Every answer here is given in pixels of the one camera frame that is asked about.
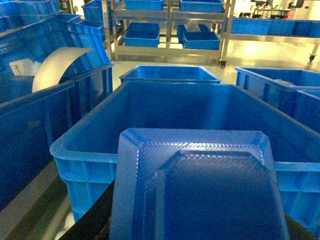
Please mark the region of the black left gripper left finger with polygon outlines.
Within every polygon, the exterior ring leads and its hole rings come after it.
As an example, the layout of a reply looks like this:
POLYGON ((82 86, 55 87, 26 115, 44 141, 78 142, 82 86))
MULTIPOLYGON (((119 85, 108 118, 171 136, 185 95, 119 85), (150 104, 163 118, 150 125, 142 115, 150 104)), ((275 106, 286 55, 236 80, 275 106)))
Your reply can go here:
POLYGON ((78 220, 61 240, 108 240, 112 215, 114 185, 112 182, 95 204, 78 220))

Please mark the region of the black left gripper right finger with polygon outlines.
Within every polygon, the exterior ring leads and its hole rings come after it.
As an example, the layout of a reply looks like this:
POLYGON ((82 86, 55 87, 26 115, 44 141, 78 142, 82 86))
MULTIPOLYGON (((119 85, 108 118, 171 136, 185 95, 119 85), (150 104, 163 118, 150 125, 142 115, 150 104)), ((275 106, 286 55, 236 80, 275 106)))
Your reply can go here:
POLYGON ((285 220, 289 238, 291 240, 318 240, 312 233, 306 230, 301 224, 285 213, 285 220))

